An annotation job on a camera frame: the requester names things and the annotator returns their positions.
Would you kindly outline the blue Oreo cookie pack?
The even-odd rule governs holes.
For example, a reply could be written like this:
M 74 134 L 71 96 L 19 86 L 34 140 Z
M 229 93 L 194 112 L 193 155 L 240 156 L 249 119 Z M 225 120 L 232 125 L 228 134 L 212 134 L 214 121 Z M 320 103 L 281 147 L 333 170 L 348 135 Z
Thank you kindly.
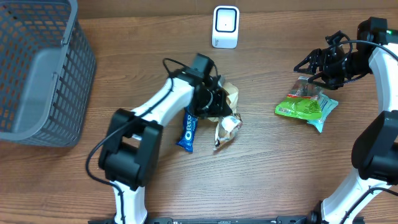
M 177 146 L 184 148 L 188 153 L 193 152 L 193 142 L 195 139 L 195 134 L 198 126 L 198 118 L 191 115 L 187 109 L 184 111 L 183 117 L 183 130 L 180 140 L 176 142 Z

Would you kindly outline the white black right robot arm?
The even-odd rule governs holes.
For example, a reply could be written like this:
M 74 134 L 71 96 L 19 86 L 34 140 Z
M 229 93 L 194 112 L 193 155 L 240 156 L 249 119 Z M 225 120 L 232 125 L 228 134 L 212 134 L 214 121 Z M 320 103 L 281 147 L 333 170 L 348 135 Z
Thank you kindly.
M 357 215 L 375 196 L 397 195 L 391 190 L 397 185 L 397 31 L 370 17 L 358 25 L 355 40 L 341 31 L 325 40 L 328 47 L 313 50 L 294 71 L 327 90 L 373 75 L 379 114 L 355 140 L 348 176 L 304 222 L 364 223 Z

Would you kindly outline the beige tissue pack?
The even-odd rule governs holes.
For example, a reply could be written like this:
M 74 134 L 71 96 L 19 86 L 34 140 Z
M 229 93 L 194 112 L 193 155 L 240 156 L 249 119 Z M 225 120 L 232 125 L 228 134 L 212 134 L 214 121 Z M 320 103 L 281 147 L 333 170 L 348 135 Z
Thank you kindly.
M 216 125 L 214 151 L 219 151 L 231 142 L 243 125 L 241 115 L 237 112 L 239 90 L 223 76 L 218 76 L 217 84 L 210 91 L 210 115 L 208 119 Z

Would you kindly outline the mint wet wipes pack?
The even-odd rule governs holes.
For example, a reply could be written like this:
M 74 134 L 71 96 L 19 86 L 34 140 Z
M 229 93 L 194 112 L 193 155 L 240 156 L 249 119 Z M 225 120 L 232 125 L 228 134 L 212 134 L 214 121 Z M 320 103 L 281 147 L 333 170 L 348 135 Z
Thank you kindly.
M 322 133 L 324 123 L 328 117 L 328 115 L 338 106 L 338 102 L 326 96 L 325 94 L 321 94 L 318 99 L 322 116 L 319 119 L 310 119 L 307 121 L 308 124 L 313 125 L 319 133 Z

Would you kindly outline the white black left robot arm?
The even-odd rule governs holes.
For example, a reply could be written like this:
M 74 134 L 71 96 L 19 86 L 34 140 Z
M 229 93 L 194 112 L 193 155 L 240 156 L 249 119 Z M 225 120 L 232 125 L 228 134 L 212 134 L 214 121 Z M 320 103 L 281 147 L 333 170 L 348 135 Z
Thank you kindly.
M 211 58 L 197 54 L 191 66 L 181 64 L 168 71 L 165 85 L 143 105 L 112 116 L 106 137 L 98 144 L 98 166 L 106 185 L 112 186 L 116 213 L 108 223 L 145 223 L 145 186 L 159 159 L 166 125 L 185 110 L 194 118 L 228 116 L 232 113 L 222 89 L 222 76 Z

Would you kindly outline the green red snack bag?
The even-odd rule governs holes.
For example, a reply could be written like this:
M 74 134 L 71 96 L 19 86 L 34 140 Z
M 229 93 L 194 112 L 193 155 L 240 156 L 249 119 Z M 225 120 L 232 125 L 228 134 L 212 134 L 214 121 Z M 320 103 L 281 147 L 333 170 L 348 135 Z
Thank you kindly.
M 319 119 L 322 110 L 318 102 L 323 88 L 300 76 L 287 96 L 275 108 L 275 114 L 298 119 Z

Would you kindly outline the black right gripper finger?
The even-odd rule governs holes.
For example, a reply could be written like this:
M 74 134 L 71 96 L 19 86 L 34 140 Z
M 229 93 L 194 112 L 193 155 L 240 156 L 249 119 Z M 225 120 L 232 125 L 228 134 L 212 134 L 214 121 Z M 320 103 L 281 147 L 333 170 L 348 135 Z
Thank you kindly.
M 325 78 L 325 74 L 324 74 L 324 72 L 320 72 L 320 73 L 308 78 L 308 83 L 314 84 L 316 86 L 320 86 L 327 90 L 337 90 L 338 89 L 334 84 L 324 82 L 323 78 Z
M 318 67 L 322 65 L 322 49 L 311 51 L 299 64 L 294 67 L 294 72 L 315 75 Z

